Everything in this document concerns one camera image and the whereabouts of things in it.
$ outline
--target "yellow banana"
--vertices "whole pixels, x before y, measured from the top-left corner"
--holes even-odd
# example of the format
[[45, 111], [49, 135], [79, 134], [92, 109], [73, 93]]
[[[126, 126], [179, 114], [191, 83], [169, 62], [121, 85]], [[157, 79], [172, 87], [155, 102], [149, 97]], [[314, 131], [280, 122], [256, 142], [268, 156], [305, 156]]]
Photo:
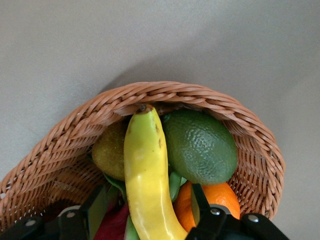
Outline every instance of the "yellow banana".
[[165, 134], [151, 105], [135, 113], [124, 138], [124, 176], [130, 216], [141, 240], [184, 240], [174, 212]]

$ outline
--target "green lime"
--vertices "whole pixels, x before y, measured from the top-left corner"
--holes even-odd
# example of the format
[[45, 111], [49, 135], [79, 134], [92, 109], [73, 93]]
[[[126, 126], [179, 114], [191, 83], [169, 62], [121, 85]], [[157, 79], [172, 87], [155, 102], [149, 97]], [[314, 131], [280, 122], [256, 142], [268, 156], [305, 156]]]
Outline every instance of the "green lime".
[[237, 163], [237, 146], [228, 129], [201, 111], [181, 109], [162, 117], [169, 164], [201, 185], [228, 181]]
[[109, 125], [92, 147], [92, 160], [108, 176], [124, 181], [124, 140], [127, 122]]

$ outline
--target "gray background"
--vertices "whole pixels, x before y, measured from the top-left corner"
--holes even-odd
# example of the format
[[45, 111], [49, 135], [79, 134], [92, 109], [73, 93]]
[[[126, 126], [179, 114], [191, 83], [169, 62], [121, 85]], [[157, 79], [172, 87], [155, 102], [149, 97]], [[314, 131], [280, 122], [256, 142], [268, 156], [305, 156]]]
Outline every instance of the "gray background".
[[1, 179], [59, 120], [137, 81], [238, 99], [286, 162], [273, 222], [318, 239], [320, 1], [0, 1]]

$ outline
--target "wicker basket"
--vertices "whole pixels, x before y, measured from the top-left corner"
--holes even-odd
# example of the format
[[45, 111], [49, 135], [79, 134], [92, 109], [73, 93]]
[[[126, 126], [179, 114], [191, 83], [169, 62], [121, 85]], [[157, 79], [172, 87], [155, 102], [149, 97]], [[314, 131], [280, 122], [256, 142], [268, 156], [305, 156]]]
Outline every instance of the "wicker basket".
[[86, 159], [90, 147], [117, 121], [132, 115], [137, 103], [152, 103], [160, 114], [181, 108], [202, 110], [222, 121], [237, 145], [238, 167], [229, 184], [241, 214], [272, 218], [284, 184], [285, 163], [273, 134], [234, 98], [207, 87], [181, 82], [136, 82], [105, 91], [55, 125], [2, 180], [0, 226], [41, 215], [59, 200], [81, 204], [106, 180]]

